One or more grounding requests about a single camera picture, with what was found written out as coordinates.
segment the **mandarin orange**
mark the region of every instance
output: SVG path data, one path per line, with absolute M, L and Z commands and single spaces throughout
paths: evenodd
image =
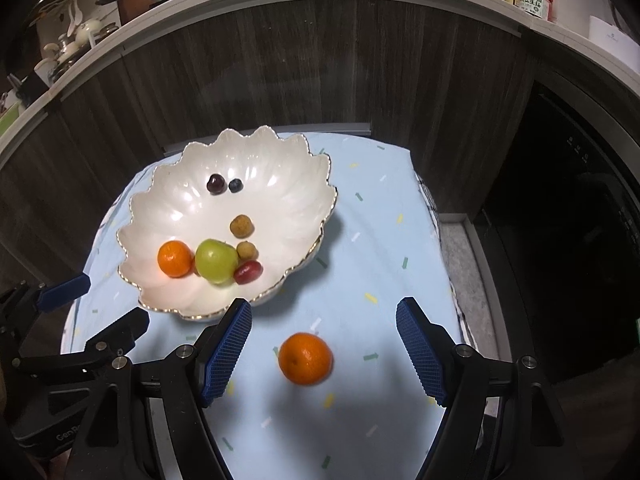
M 278 351 L 278 364 L 284 376 L 295 384 L 316 384 L 329 372 L 334 357 L 318 336 L 299 332 L 289 337 Z
M 169 240 L 158 251 L 158 266 L 170 278 L 181 278 L 193 269 L 193 253 L 180 240 Z

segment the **wooden cabinet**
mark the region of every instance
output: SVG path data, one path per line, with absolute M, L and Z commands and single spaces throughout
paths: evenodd
M 441 212 L 474 214 L 536 58 L 501 29 L 390 0 L 297 0 L 193 23 L 107 66 L 0 171 L 0 241 L 39 279 L 82 269 L 103 215 L 176 142 L 231 127 L 367 122 L 408 148 Z

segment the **green container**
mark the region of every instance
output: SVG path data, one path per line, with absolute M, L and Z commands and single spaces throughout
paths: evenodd
M 4 115 L 0 117 L 0 136 L 5 133 L 5 131 L 9 126 L 14 124 L 14 121 L 18 118 L 18 115 L 20 115 L 20 112 L 18 111 L 18 106 L 19 106 L 18 103 L 14 103 L 4 113 Z

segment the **light blue tablecloth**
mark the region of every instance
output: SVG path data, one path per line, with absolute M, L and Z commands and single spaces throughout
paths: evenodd
M 207 420 L 236 480 L 413 480 L 444 410 L 425 396 L 395 312 L 399 300 L 413 296 L 460 342 L 438 235 L 407 150 L 361 137 L 306 136 L 313 153 L 331 156 L 335 213 L 316 261 L 254 309 L 230 384 Z M 115 234 L 130 221 L 129 198 L 150 185 L 154 166 L 133 179 L 98 231 L 84 270 L 92 288 L 70 312 L 63 351 L 81 351 L 136 306 L 137 290 L 116 271 L 124 254 Z M 133 362 L 164 358 L 204 328 L 149 316 L 148 331 L 129 353 Z M 316 332 L 334 352 L 334 370 L 318 386 L 295 386 L 278 368 L 275 352 L 295 332 Z M 166 477 L 176 480 L 161 401 L 153 407 Z

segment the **white fruit bowl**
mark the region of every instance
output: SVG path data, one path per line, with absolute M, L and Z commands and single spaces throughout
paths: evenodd
M 191 142 L 178 162 L 155 168 L 148 190 L 131 197 L 131 222 L 117 233 L 126 253 L 118 273 L 138 288 L 141 306 L 184 319 L 220 317 L 235 298 L 263 303 L 317 253 L 338 197 L 330 171 L 329 156 L 312 155 L 305 136 L 282 140 L 268 126 L 246 137 L 224 130 L 212 144 Z M 227 182 L 240 178 L 244 188 L 214 196 L 206 187 L 213 173 Z M 193 252 L 207 238 L 235 247 L 240 240 L 229 224 L 239 214 L 255 226 L 247 240 L 264 268 L 257 280 L 221 286 L 193 273 L 169 278 L 159 269 L 158 249 L 168 240 Z

